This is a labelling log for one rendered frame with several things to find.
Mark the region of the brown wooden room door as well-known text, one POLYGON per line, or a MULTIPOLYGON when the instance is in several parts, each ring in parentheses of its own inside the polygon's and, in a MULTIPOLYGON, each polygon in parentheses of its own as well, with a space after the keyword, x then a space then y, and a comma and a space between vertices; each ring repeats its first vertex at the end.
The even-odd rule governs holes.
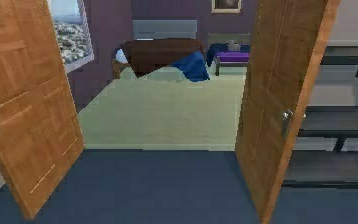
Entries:
POLYGON ((258 224, 270 224, 340 3, 258 0, 235 143, 258 224))
POLYGON ((0 0, 0 173, 25 219, 83 149, 47 0, 0 0))

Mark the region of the framed wall picture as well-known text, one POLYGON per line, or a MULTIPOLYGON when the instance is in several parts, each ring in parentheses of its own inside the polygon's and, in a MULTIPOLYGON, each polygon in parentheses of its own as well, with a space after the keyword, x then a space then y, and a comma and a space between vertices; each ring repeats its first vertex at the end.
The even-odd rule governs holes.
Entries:
POLYGON ((242 0, 212 0, 211 12, 237 14, 241 11, 242 0))

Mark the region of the bed with brown blue blankets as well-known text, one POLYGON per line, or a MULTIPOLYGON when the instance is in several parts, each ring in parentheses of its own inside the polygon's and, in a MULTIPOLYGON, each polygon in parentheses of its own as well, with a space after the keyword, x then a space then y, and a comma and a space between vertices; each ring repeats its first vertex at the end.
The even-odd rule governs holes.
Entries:
POLYGON ((126 67, 130 67, 137 78, 164 67, 174 67, 192 82, 209 80, 197 28, 196 20, 134 20, 133 40, 123 43, 113 53, 113 77, 119 79, 126 67), (127 57, 127 64, 115 59, 119 49, 127 57))

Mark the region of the window with white frame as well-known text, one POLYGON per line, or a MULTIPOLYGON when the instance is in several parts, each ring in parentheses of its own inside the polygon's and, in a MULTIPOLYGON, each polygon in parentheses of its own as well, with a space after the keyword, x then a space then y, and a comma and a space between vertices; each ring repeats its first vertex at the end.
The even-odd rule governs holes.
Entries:
POLYGON ((67 73, 94 60, 84 0, 47 0, 67 73))

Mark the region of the white pillow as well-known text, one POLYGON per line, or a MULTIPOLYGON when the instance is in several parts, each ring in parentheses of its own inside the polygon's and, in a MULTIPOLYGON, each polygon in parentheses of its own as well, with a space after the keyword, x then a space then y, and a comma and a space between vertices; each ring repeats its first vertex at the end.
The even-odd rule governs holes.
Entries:
POLYGON ((117 52, 116 52, 116 55, 115 55, 115 59, 122 63, 122 64, 127 64, 128 63, 128 60, 127 60, 127 57, 125 56, 124 52, 122 49, 119 49, 117 52))

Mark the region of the black shelf unit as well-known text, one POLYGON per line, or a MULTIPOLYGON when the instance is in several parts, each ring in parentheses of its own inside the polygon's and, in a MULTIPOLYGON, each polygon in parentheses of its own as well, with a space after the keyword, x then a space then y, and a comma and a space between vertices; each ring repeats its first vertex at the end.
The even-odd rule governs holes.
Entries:
MULTIPOLYGON (((358 79, 358 43, 354 46, 328 46, 323 55, 320 70, 326 69, 333 75, 344 74, 340 69, 357 68, 352 75, 358 79)), ((358 139, 358 106, 323 105, 308 106, 305 110, 306 118, 299 129, 299 137, 320 137, 335 139, 335 145, 330 153, 323 156, 332 159, 336 165, 335 171, 353 162, 358 152, 343 152, 348 139, 358 139)), ((358 181, 348 180, 284 180, 283 187, 294 188, 343 188, 358 189, 358 181)))

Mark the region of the bench with purple cushion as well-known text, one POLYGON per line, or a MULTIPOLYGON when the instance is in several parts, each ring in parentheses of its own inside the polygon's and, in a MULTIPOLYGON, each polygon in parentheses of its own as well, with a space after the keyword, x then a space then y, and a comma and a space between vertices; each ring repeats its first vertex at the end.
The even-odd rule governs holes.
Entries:
POLYGON ((221 67, 246 67, 249 61, 251 35, 249 33, 209 33, 206 54, 208 67, 215 63, 215 75, 221 67))

